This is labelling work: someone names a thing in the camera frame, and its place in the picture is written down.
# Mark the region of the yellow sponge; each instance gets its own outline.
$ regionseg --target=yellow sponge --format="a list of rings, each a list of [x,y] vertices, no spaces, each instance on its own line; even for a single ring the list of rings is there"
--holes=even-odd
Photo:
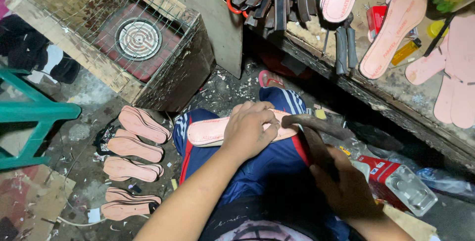
[[[325,111],[324,110],[315,110],[315,117],[319,119],[326,119]]]

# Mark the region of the yellow cap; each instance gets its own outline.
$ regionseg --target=yellow cap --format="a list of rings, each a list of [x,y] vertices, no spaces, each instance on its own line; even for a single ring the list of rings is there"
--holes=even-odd
[[[444,26],[444,21],[436,21],[436,22],[432,22],[428,27],[427,27],[427,34],[431,37],[431,38],[436,38],[437,34],[439,34],[440,30],[442,29],[442,27]],[[445,35],[447,35],[448,33],[448,27],[447,29],[445,30],[445,32],[442,34],[442,37],[444,37]]]

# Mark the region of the hammer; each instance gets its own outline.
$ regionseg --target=hammer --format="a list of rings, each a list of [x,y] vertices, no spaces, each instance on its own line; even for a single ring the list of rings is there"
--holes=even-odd
[[[325,132],[342,141],[355,137],[353,132],[308,114],[282,117],[282,127],[284,128],[296,123],[300,124],[304,130],[305,139],[310,148],[310,156],[312,157],[313,163],[326,171],[334,181],[339,181],[338,170],[335,167],[333,158],[328,153],[327,146],[318,134],[318,131]]]

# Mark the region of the workbench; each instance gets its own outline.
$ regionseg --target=workbench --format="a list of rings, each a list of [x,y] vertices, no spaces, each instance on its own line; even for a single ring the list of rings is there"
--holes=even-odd
[[[356,31],[358,62],[371,44],[367,37],[368,21],[365,5],[371,7],[383,4],[385,0],[355,1],[351,27]],[[427,35],[427,27],[432,22],[425,17],[417,26],[422,47],[397,66],[390,64],[381,78],[368,80],[359,73],[359,70],[356,70],[354,76],[341,76],[336,84],[370,105],[373,110],[381,112],[383,116],[425,141],[430,147],[475,173],[474,129],[461,129],[454,124],[442,123],[434,117],[433,108],[442,84],[442,74],[438,73],[418,86],[409,83],[404,74],[407,65],[422,57],[432,41],[432,38]],[[312,20],[306,23],[288,22],[287,30],[284,32],[269,34],[266,29],[259,27],[253,28],[253,31],[317,73],[334,80],[335,31],[330,31],[326,51],[322,56],[326,30],[320,25],[318,17],[312,16]],[[405,38],[399,48],[410,40],[410,38]]]

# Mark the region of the red can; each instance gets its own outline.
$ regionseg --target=red can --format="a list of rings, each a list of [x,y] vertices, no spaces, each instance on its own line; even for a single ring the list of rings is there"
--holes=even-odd
[[[420,217],[437,202],[437,196],[406,165],[365,155],[357,161],[370,166],[373,194],[395,208]]]

